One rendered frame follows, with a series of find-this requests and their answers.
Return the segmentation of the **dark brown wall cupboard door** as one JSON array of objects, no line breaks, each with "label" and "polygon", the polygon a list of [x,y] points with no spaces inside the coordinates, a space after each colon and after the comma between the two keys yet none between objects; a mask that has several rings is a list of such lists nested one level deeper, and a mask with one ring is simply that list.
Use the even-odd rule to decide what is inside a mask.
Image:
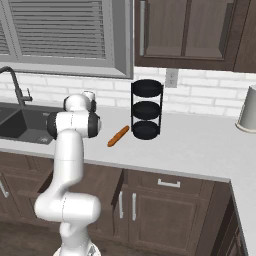
[{"label": "dark brown wall cupboard door", "polygon": [[140,1],[135,0],[135,64],[142,67],[230,70],[237,0],[145,0],[140,56]]}]

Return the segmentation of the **orange baguette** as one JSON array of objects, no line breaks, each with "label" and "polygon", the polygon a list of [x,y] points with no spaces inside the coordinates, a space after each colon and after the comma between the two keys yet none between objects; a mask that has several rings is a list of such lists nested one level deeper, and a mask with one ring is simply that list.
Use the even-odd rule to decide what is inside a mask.
[{"label": "orange baguette", "polygon": [[114,146],[129,130],[129,126],[124,126],[119,132],[117,132],[107,143],[108,147]]}]

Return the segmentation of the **black sink tap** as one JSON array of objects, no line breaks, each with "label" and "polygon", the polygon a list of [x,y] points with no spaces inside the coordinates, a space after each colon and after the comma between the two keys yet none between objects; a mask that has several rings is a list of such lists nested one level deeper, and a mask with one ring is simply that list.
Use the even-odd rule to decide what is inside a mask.
[{"label": "black sink tap", "polygon": [[33,101],[33,98],[30,95],[30,91],[27,91],[27,93],[28,93],[27,96],[23,95],[23,92],[22,92],[21,88],[19,87],[16,74],[15,74],[14,70],[11,67],[4,66],[4,67],[0,68],[0,74],[4,73],[4,72],[9,72],[10,73],[10,75],[12,77],[12,80],[13,80],[14,87],[15,87],[15,94],[16,94],[17,101],[18,101],[20,107],[24,108],[26,106],[27,102],[32,102]]}]

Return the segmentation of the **brown corner cupboard run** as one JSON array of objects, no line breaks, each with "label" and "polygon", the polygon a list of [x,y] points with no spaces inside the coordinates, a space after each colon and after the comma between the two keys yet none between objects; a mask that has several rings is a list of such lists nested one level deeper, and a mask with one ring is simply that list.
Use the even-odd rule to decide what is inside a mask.
[{"label": "brown corner cupboard run", "polygon": [[210,256],[247,256],[242,244],[233,199],[229,200]]}]

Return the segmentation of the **black three-tier stand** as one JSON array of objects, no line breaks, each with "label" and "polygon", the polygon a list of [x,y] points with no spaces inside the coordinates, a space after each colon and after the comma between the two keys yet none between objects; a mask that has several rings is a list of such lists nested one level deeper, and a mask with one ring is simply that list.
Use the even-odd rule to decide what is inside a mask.
[{"label": "black three-tier stand", "polygon": [[[153,101],[134,102],[134,97],[160,97],[158,103]],[[163,85],[152,79],[141,79],[131,83],[131,131],[141,140],[152,140],[161,131]]]}]

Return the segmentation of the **grey window with blinds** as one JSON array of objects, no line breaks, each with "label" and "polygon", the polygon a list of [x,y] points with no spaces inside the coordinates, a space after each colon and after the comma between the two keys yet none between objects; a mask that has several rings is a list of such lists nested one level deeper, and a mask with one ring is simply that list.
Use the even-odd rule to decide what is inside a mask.
[{"label": "grey window with blinds", "polygon": [[131,79],[133,0],[0,0],[0,67]]}]

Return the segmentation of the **dark grey sink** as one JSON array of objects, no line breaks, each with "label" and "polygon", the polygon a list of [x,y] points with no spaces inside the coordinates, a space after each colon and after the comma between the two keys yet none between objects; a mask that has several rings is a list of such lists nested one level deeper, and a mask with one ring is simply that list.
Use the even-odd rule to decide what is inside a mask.
[{"label": "dark grey sink", "polygon": [[47,117],[61,112],[58,107],[0,102],[0,139],[48,145],[52,137],[46,129]]}]

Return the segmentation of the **closed brown drawer front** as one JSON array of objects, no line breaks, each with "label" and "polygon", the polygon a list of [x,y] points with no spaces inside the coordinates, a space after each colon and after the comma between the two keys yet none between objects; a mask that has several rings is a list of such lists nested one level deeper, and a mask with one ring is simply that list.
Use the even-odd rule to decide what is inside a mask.
[{"label": "closed brown drawer front", "polygon": [[[165,182],[176,183],[181,182],[180,188],[159,186],[158,179]],[[203,179],[182,177],[175,175],[167,175],[161,173],[152,173],[138,170],[127,171],[127,183],[130,188],[148,189],[168,194],[186,195],[191,197],[200,197],[206,189],[212,189],[213,182]]]}]

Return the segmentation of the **brown cupboard under sink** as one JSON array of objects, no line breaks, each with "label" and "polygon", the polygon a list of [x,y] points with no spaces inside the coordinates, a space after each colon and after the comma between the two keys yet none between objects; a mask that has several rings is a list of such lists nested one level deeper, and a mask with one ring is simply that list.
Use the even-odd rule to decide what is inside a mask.
[{"label": "brown cupboard under sink", "polygon": [[27,223],[21,220],[17,192],[33,189],[52,170],[53,160],[50,158],[0,152],[0,180],[9,192],[9,197],[5,198],[0,190],[0,221]]}]

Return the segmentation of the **dark brown wall cupboard side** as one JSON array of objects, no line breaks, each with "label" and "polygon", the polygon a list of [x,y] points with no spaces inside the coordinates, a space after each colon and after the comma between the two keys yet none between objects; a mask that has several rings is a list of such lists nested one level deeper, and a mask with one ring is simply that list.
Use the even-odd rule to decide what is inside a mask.
[{"label": "dark brown wall cupboard side", "polygon": [[234,71],[256,73],[256,0],[250,0]]}]

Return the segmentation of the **brown base cupboard door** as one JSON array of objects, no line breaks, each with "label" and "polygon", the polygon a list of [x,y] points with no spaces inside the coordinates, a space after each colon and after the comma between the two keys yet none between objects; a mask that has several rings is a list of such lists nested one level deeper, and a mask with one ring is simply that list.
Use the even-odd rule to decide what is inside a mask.
[{"label": "brown base cupboard door", "polygon": [[[136,220],[132,220],[136,193]],[[195,256],[209,200],[133,189],[129,195],[129,242],[176,256]]]}]

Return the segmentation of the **grey wall socket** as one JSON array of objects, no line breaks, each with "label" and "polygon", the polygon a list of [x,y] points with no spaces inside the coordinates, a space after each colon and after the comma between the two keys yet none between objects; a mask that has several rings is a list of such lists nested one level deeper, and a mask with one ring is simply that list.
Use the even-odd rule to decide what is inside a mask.
[{"label": "grey wall socket", "polygon": [[178,83],[178,69],[166,69],[166,76],[165,76],[165,87],[166,88],[176,88]]}]

